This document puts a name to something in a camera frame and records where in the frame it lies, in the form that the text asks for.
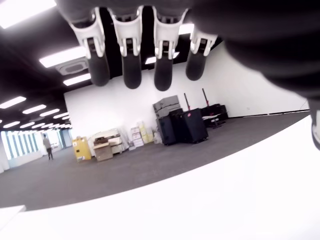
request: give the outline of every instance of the white table surface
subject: white table surface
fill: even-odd
[[[18,213],[26,210],[24,205],[0,208],[0,231],[3,229]]]
[[[320,152],[311,118],[154,184],[20,213],[0,239],[318,240]]]

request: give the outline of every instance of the black ceiling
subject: black ceiling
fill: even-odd
[[[101,9],[100,13],[110,74],[114,78],[122,75],[120,49],[110,14],[105,8]],[[189,14],[186,15],[184,22],[190,22]],[[154,64],[144,64],[147,58],[155,55],[154,15],[151,7],[143,9],[142,26],[142,69],[152,69]],[[7,29],[0,27],[0,103],[18,96],[27,98],[22,103],[7,109],[0,109],[0,120],[3,120],[0,124],[0,131],[20,130],[20,125],[39,118],[41,112],[56,108],[60,109],[59,113],[67,111],[64,93],[88,86],[91,83],[85,81],[65,86],[63,81],[83,75],[88,70],[72,76],[62,76],[54,67],[45,68],[39,59],[78,45],[74,32],[56,8],[49,9]],[[175,64],[187,60],[189,48],[190,35],[181,35],[176,48],[176,52],[180,52],[180,54],[174,60]],[[22,113],[23,110],[40,104],[47,105],[47,108],[31,114]],[[20,121],[20,124],[11,128],[2,128],[3,125],[14,121]],[[62,124],[65,122],[53,119],[53,115],[49,115],[38,123]]]

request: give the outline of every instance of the white wall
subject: white wall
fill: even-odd
[[[0,174],[3,173],[5,170],[8,170],[9,167],[9,162],[8,158],[6,155],[5,147],[2,142],[2,138],[0,136]]]
[[[234,60],[223,43],[211,52],[202,77],[211,79],[216,100],[226,105],[229,117],[309,109],[305,98],[273,85]]]
[[[129,133],[138,121],[147,127],[156,127],[152,104],[162,98],[178,95],[182,108],[188,110],[186,93],[191,109],[209,104],[226,105],[230,117],[299,110],[305,100],[267,82],[259,73],[233,60],[221,44],[207,59],[205,72],[198,81],[187,79],[186,64],[173,67],[172,85],[165,92],[154,85],[154,70],[142,72],[138,89],[125,86],[123,77],[116,77],[104,86],[87,86],[65,93],[65,101],[76,136],[86,136],[122,127]]]
[[[41,151],[31,152],[31,153],[28,153],[27,155],[18,156],[16,158],[10,159],[9,165],[10,165],[10,168],[19,167],[23,164],[27,164],[29,162],[37,160],[37,159],[41,158],[42,156],[43,155],[42,155]]]

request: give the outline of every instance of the stacked boxes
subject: stacked boxes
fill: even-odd
[[[137,123],[137,125],[139,127],[143,143],[147,144],[149,141],[148,141],[147,130],[146,130],[144,122],[143,121],[139,121]]]
[[[132,134],[133,144],[135,147],[141,147],[144,145],[144,141],[141,138],[139,127],[136,126],[131,128],[131,134]]]
[[[146,129],[146,136],[147,136],[147,139],[148,139],[148,143],[154,141],[154,133],[152,132],[151,127]]]

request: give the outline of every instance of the floor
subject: floor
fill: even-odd
[[[113,159],[77,163],[72,148],[0,174],[0,208],[27,211],[96,199],[152,184],[212,163],[258,143],[308,112],[229,119],[199,144],[147,144]]]

